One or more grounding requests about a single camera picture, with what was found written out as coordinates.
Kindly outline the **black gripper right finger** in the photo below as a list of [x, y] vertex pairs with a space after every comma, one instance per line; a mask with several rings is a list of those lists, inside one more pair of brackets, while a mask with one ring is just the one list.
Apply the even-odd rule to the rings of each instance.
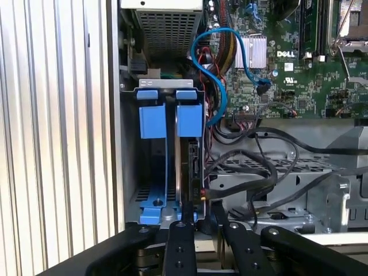
[[229, 221], [223, 204], [212, 203], [219, 229], [220, 259], [230, 248], [239, 275], [367, 275], [367, 265], [281, 227], [265, 227], [260, 235]]

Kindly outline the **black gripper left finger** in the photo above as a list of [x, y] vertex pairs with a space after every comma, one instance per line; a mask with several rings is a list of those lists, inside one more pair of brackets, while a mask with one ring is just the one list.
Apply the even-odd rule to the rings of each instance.
[[133, 224], [42, 275], [197, 275], [193, 204], [168, 228]]

